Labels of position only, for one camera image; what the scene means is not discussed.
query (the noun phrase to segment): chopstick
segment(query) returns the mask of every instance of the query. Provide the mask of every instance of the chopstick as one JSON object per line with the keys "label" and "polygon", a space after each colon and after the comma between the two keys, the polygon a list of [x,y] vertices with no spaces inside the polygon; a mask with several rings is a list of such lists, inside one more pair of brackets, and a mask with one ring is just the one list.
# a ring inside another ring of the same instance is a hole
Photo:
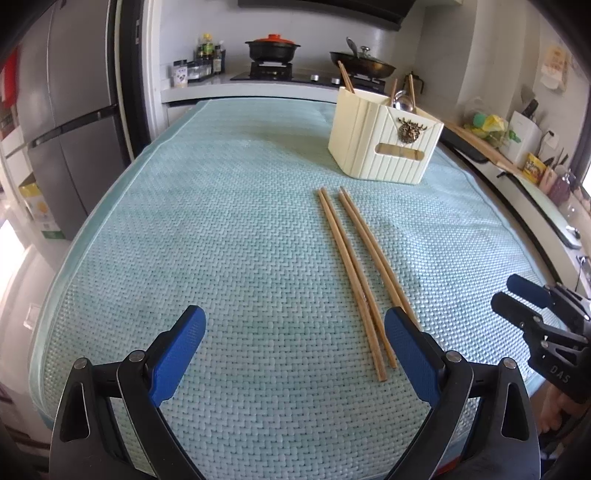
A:
{"label": "chopstick", "polygon": [[414,96],[414,80],[411,73],[408,74],[408,84],[410,85],[410,98],[413,101],[413,113],[417,113],[417,99]]}
{"label": "chopstick", "polygon": [[375,239],[373,233],[368,227],[368,224],[361,216],[359,209],[355,206],[353,200],[349,196],[349,193],[344,187],[340,188],[339,199],[343,203],[343,206],[345,207],[345,210],[347,210],[351,220],[353,220],[355,228],[361,236],[361,240],[363,240],[363,243],[367,247],[371,258],[373,259],[374,264],[378,269],[380,276],[382,277],[382,281],[386,286],[386,290],[390,295],[392,303],[396,307],[402,307],[402,309],[410,317],[417,328],[421,330],[421,325],[418,322],[417,316],[415,315],[413,308],[410,306],[410,302],[404,294],[404,290],[398,282],[392,267],[390,267],[386,256],[379,247],[378,241]]}
{"label": "chopstick", "polygon": [[396,88],[398,87],[398,79],[394,79],[394,84],[392,85],[392,92],[390,93],[390,103],[388,106],[394,106],[394,97],[396,96]]}
{"label": "chopstick", "polygon": [[326,203],[329,206],[330,213],[332,214],[333,218],[335,219],[336,226],[339,228],[340,236],[343,238],[343,242],[345,243],[345,247],[347,248],[347,252],[351,258],[351,262],[353,263],[353,267],[355,272],[357,273],[357,277],[359,282],[361,283],[361,289],[365,295],[365,299],[369,305],[369,312],[374,320],[374,326],[378,330],[379,339],[384,344],[384,349],[386,350],[386,356],[388,357],[388,362],[392,368],[397,367],[396,363],[396,355],[394,355],[394,350],[390,345],[388,338],[386,337],[386,330],[384,328],[384,321],[382,320],[382,314],[379,311],[378,303],[375,301],[374,294],[369,287],[369,282],[365,273],[363,273],[363,268],[361,268],[361,264],[355,255],[355,250],[353,249],[353,245],[345,232],[345,228],[343,227],[343,222],[340,221],[339,215],[336,213],[335,207],[330,200],[329,194],[325,188],[320,189],[320,191],[324,194],[324,198],[326,199]]}
{"label": "chopstick", "polygon": [[374,326],[371,320],[371,315],[368,306],[365,303],[365,297],[363,296],[363,291],[361,289],[359,278],[357,276],[357,273],[353,266],[353,262],[349,255],[349,252],[347,251],[347,247],[345,246],[345,242],[343,240],[343,237],[341,236],[339,227],[337,225],[338,217],[333,216],[332,210],[329,206],[330,199],[328,198],[328,195],[325,194],[325,192],[325,189],[324,191],[318,191],[320,203],[322,204],[322,208],[324,210],[324,214],[326,215],[326,219],[329,222],[330,230],[332,231],[333,237],[335,238],[335,242],[337,248],[339,249],[340,256],[343,259],[343,263],[345,264],[345,270],[347,271],[347,276],[349,277],[349,282],[351,283],[351,287],[353,289],[353,296],[355,298],[355,302],[357,302],[357,307],[359,308],[359,313],[361,314],[363,327],[365,328],[365,333],[368,338],[369,348],[371,350],[371,355],[374,360],[376,373],[378,374],[378,380],[380,382],[384,382],[388,379],[388,376],[386,374],[386,366],[384,364],[384,359],[382,358],[382,353],[379,349],[378,337],[375,334]]}
{"label": "chopstick", "polygon": [[345,65],[343,65],[343,62],[341,62],[340,60],[337,63],[339,64],[340,74],[343,76],[343,81],[345,82],[345,88],[349,92],[355,93],[353,84],[351,83],[351,79],[349,78],[349,74],[347,73]]}

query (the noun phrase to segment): wooden board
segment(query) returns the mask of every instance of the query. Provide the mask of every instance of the wooden board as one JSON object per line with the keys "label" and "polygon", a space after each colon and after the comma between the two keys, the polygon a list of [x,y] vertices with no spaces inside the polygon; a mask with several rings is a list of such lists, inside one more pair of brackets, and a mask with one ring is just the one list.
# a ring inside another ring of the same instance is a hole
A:
{"label": "wooden board", "polygon": [[446,121],[443,122],[445,126],[454,132],[458,137],[468,142],[471,146],[477,149],[481,154],[483,154],[489,161],[494,163],[497,167],[501,170],[505,170],[509,173],[512,173],[516,177],[524,178],[521,170],[519,170],[515,165],[511,163],[502,153],[498,150],[494,149],[490,143],[484,141],[481,138],[478,138],[472,132],[466,130],[459,125],[456,125],[452,122]]}

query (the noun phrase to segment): stainless steel refrigerator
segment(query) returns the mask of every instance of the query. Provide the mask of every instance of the stainless steel refrigerator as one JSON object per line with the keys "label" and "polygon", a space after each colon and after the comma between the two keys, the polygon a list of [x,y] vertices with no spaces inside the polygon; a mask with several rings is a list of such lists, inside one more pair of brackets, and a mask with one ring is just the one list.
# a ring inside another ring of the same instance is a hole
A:
{"label": "stainless steel refrigerator", "polygon": [[141,7],[59,0],[19,46],[18,121],[37,184],[69,239],[149,143]]}

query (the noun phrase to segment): orange pot lid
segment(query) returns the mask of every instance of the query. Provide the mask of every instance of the orange pot lid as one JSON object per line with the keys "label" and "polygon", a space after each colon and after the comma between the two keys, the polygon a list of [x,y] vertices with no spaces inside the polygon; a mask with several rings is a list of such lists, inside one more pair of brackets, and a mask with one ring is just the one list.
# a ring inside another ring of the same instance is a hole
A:
{"label": "orange pot lid", "polygon": [[279,41],[282,43],[292,43],[292,44],[295,43],[295,42],[292,42],[291,40],[286,40],[284,38],[281,38],[281,34],[279,34],[279,33],[269,33],[269,36],[267,38],[258,38],[255,41]]}

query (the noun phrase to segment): metal spoon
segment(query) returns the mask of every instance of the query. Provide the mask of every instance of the metal spoon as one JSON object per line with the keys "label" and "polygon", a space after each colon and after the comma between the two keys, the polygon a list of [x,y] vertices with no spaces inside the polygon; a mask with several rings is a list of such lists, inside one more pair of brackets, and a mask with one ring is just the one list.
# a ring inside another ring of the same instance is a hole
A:
{"label": "metal spoon", "polygon": [[400,90],[396,95],[394,95],[393,107],[396,110],[414,113],[413,99],[411,99],[404,90]]}
{"label": "metal spoon", "polygon": [[359,53],[357,52],[357,45],[355,45],[355,42],[351,40],[350,37],[347,37],[347,45],[353,52],[353,56],[355,56],[355,58],[359,57]]}

